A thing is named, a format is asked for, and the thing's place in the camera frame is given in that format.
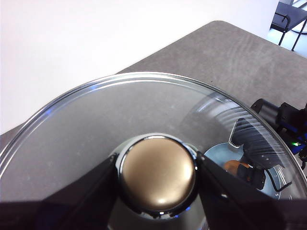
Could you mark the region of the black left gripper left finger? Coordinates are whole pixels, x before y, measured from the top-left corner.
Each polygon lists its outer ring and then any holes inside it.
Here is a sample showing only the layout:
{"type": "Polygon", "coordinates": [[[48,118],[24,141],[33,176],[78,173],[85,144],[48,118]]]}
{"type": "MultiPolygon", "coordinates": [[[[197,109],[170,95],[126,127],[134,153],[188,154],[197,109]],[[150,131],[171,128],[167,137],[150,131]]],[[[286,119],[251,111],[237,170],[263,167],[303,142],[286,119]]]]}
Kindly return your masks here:
{"type": "Polygon", "coordinates": [[[40,201],[2,202],[2,230],[105,230],[118,192],[117,156],[40,201]]]}

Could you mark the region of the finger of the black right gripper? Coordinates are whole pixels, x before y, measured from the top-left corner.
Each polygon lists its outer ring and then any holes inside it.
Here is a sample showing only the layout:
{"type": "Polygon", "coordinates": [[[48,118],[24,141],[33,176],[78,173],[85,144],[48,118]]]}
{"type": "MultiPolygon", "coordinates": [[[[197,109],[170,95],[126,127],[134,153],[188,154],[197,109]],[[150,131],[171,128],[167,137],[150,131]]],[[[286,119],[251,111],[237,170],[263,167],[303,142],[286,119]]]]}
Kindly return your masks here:
{"type": "Polygon", "coordinates": [[[265,172],[264,169],[246,167],[239,164],[237,169],[237,177],[251,185],[252,187],[262,190],[265,185],[265,172]]]}
{"type": "Polygon", "coordinates": [[[232,129],[229,144],[243,147],[243,161],[258,168],[276,165],[276,153],[266,138],[246,119],[238,119],[232,129]]]}

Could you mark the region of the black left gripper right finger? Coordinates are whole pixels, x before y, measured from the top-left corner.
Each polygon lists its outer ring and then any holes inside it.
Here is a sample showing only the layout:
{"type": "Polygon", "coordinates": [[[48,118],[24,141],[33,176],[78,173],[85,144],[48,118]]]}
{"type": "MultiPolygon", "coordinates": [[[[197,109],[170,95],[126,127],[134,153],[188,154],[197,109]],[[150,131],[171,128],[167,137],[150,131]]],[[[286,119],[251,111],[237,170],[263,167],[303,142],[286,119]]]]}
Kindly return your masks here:
{"type": "Polygon", "coordinates": [[[199,196],[211,230],[305,230],[307,201],[278,200],[197,152],[199,196]]]}

